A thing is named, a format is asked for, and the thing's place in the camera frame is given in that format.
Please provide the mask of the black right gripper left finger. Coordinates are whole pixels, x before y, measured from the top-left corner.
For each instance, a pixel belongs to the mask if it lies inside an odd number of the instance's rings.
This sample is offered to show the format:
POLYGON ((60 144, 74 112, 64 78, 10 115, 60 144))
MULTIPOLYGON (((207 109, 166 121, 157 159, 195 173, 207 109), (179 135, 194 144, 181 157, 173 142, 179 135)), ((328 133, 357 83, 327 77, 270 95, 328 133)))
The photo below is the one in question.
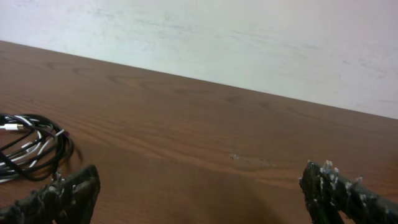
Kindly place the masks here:
POLYGON ((89 223, 100 192, 96 166, 88 165, 1 209, 1 224, 89 223))

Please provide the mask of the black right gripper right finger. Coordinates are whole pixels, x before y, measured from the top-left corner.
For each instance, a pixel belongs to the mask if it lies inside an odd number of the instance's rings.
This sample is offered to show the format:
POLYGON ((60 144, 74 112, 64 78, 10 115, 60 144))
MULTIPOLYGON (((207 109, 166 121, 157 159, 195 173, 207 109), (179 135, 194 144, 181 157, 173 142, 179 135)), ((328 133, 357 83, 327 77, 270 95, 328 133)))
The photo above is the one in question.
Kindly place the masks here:
POLYGON ((299 185, 312 223, 343 223, 344 213, 354 223, 397 224, 396 203, 364 187, 361 177, 340 175, 331 161, 322 166, 308 161, 299 185))

